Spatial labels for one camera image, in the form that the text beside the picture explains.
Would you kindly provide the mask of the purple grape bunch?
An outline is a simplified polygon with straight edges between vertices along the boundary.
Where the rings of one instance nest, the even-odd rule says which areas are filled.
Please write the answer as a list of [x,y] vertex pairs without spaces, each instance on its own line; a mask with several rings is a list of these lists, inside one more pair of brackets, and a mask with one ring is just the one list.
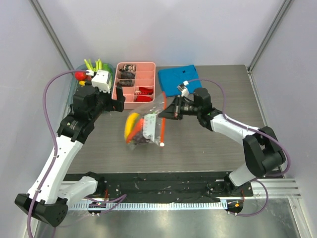
[[133,139],[130,141],[130,143],[134,144],[134,145],[143,145],[143,144],[149,144],[152,143],[152,140],[149,138],[146,138],[143,135],[143,129],[141,131],[139,131],[134,137]]

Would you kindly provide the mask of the clear zip top bag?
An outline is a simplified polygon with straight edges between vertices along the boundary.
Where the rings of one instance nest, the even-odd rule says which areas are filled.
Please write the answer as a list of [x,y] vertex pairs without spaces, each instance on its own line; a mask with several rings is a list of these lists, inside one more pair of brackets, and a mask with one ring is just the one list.
[[[139,117],[136,122],[143,118],[143,135],[146,138],[152,140],[150,144],[156,144],[159,147],[164,147],[164,132],[165,132],[165,119],[159,118],[158,114],[166,109],[167,99],[165,93],[161,93],[153,101],[145,103],[134,109],[131,113],[138,113]],[[135,148],[139,145],[134,145],[132,143],[126,143],[130,148]]]

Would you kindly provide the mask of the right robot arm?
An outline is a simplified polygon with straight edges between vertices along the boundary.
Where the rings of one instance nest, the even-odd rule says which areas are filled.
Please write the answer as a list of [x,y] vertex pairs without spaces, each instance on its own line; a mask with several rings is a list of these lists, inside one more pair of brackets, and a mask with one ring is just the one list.
[[206,88],[195,89],[192,100],[184,88],[158,116],[181,120],[184,115],[195,116],[202,127],[223,134],[243,147],[244,164],[224,178],[223,188],[230,196],[239,193],[245,183],[270,174],[286,161],[272,128],[252,127],[228,117],[212,105]]

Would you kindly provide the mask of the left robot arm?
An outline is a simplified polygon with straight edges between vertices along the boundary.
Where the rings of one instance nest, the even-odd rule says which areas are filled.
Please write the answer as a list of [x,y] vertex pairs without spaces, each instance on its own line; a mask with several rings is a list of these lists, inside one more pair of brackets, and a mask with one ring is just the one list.
[[97,87],[84,86],[76,90],[70,113],[61,121],[54,146],[43,170],[26,194],[20,193],[15,204],[27,215],[52,227],[59,226],[67,211],[87,196],[102,197],[106,190],[105,178],[88,172],[68,188],[60,189],[76,154],[94,130],[94,123],[104,112],[124,109],[125,97],[116,87],[116,99]]

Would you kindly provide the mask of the orange carrot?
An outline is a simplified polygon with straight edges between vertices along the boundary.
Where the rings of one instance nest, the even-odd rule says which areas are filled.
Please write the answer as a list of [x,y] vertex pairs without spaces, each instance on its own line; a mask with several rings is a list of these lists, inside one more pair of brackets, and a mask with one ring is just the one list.
[[139,119],[136,124],[134,125],[134,127],[132,128],[131,132],[128,134],[127,138],[126,138],[126,143],[129,143],[133,137],[143,129],[143,124],[144,124],[144,119],[141,118]]

